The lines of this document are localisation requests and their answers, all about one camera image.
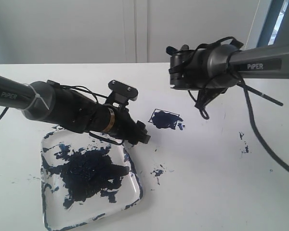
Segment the white table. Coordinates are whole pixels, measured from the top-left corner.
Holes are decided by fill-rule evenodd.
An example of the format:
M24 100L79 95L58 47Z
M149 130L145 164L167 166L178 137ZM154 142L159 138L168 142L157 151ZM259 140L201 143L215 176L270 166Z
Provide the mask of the white table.
M233 87L207 107L205 121L185 91L170 89L169 64L0 65L0 75L21 83L52 79L109 94L113 79L136 87L129 105L146 123L149 144L130 149L144 197L135 207L75 231L227 230L289 231L289 173L253 134L243 90ZM251 95L260 133L289 163L289 80L248 80L282 101ZM148 123L155 108L180 114L185 129ZM40 142L52 125L10 109L0 121L0 231L44 231L40 190ZM245 142L249 153L242 154ZM162 164L166 172L150 174Z

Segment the white tabletop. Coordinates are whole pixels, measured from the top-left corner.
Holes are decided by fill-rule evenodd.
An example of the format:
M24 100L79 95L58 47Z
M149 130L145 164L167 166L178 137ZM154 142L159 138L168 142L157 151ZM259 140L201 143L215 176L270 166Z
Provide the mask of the white tabletop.
M164 63L0 65L0 75L21 83L51 79L109 94L107 83L116 79L139 91L128 108L134 120L146 123L151 140L130 154L144 197L131 209L74 230L289 231L289 173L253 134L243 90L233 87L209 104L206 121L187 92L170 89L168 68ZM247 83L284 103L279 107L251 95L260 133L289 163L289 80ZM156 108L180 114L185 128L148 123ZM51 127L15 109L0 121L0 231L45 230L40 142ZM249 153L242 153L246 145ZM160 164L166 171L158 185L150 173Z

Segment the piper logo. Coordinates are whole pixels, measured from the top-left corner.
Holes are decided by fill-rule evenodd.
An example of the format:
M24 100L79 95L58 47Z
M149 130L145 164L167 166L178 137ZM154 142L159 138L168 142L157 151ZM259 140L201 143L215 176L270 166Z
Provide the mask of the piper logo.
M263 70L263 64L247 64L248 70Z
M11 93L7 93L7 92L2 92L1 93L1 97L4 97L4 98L9 98L11 100L16 100L16 97L17 95L16 94L11 94Z

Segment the clear tray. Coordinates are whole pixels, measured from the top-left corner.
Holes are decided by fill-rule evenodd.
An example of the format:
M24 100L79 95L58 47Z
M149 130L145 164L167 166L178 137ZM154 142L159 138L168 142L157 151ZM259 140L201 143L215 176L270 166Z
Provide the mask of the clear tray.
M134 206L143 196L126 149L61 128L42 140L43 218L65 231Z

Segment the transparent plastic tray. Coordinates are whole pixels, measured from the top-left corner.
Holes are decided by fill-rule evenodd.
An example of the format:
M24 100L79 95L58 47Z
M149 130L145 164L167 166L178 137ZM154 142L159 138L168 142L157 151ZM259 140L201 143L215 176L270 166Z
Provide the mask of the transparent plastic tray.
M126 149L64 129L42 140L43 218L65 231L134 206L143 196Z

